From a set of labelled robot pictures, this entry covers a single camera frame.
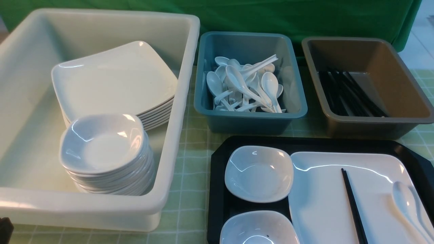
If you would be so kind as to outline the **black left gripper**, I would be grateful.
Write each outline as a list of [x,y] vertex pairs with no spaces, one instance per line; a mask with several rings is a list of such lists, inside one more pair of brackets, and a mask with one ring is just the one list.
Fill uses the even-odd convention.
[[14,231],[14,225],[9,218],[0,219],[0,243],[9,244],[12,233]]

